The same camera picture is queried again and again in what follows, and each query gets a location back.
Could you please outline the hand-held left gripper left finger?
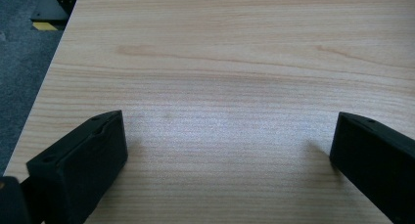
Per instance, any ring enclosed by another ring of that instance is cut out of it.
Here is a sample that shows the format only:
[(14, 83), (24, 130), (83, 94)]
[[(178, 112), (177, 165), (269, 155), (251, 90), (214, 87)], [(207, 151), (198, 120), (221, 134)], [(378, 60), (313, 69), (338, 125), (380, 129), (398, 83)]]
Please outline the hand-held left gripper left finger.
[(26, 164), (33, 220), (83, 224), (127, 158), (122, 112), (89, 118)]

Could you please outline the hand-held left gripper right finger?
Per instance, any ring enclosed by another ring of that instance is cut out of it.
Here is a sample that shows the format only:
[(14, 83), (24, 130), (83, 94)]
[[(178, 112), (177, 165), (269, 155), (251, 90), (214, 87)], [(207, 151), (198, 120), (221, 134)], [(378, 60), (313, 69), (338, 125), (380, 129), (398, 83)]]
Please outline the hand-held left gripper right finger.
[(341, 112), (330, 161), (393, 224), (415, 224), (415, 140)]

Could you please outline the yellow and black floor tape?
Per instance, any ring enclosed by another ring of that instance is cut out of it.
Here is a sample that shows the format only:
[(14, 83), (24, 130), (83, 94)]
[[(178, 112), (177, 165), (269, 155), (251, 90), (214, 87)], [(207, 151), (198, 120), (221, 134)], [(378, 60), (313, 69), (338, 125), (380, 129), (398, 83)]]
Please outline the yellow and black floor tape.
[(33, 22), (32, 25), (37, 30), (43, 30), (43, 31), (56, 31), (57, 30), (55, 26), (53, 26), (52, 24), (48, 22)]

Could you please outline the black metal stand base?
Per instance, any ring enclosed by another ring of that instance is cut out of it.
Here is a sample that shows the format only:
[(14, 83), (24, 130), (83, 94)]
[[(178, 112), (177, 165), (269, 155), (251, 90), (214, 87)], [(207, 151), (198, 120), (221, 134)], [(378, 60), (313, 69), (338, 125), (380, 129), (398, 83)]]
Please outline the black metal stand base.
[(76, 0), (40, 0), (31, 20), (33, 22), (67, 22)]

